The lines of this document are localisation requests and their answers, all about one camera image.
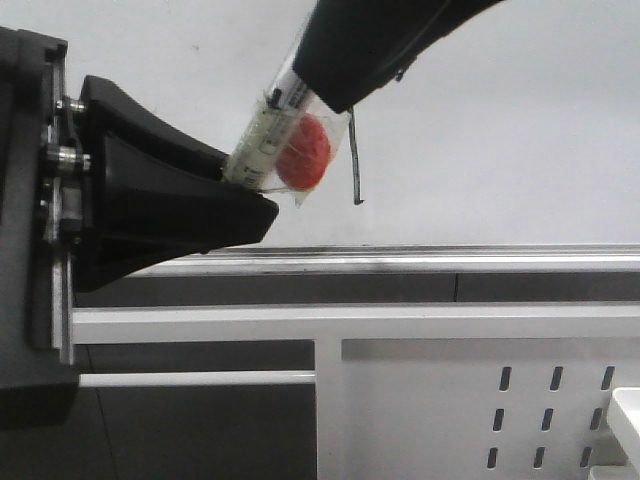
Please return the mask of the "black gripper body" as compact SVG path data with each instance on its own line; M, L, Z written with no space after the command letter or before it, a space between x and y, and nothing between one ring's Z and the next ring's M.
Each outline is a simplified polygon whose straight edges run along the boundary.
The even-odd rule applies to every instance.
M72 249L89 170L64 40L1 31L1 427L63 423L77 391Z

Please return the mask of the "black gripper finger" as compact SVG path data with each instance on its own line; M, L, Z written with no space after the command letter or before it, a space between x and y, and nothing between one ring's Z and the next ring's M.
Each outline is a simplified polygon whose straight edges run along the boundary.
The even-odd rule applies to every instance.
M342 113L400 78L432 44L497 0L324 0L311 12L293 71Z
M279 208L223 181L227 154L159 119L110 80L86 77L80 100L78 136L91 167L74 265L78 291L264 238Z

